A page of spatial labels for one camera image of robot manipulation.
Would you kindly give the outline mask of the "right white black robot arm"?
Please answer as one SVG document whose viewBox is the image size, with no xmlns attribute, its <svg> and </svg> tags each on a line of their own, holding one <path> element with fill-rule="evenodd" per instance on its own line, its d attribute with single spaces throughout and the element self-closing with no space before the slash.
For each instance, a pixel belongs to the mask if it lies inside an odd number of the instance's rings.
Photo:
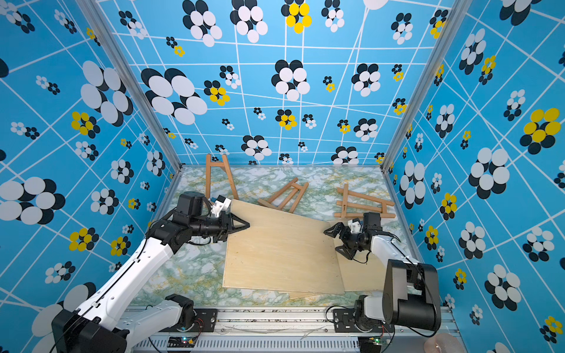
<svg viewBox="0 0 565 353">
<path fill-rule="evenodd" d="M 420 329 L 437 334 L 441 326 L 438 273 L 434 266 L 419 262 L 400 247 L 400 239 L 381 225 L 379 213 L 368 212 L 362 219 L 338 222 L 324 231 L 338 238 L 335 248 L 347 260 L 359 252 L 373 254 L 385 266 L 383 292 L 360 296 L 354 306 L 354 322 L 361 332 L 376 327 L 407 327 L 418 335 Z"/>
</svg>

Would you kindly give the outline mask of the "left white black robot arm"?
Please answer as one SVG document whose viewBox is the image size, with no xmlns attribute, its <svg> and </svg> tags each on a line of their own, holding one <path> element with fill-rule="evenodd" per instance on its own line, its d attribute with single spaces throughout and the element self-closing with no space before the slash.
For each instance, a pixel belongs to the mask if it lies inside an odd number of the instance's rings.
<svg viewBox="0 0 565 353">
<path fill-rule="evenodd" d="M 194 237 L 213 243 L 250 228 L 231 213 L 231 199 L 210 202 L 199 192 L 185 192 L 177 206 L 155 221 L 131 258 L 97 292 L 77 308 L 64 309 L 51 323 L 54 343 L 50 352 L 126 352 L 170 327 L 204 332 L 193 300 L 179 294 L 130 319 L 123 314 L 157 270 Z"/>
</svg>

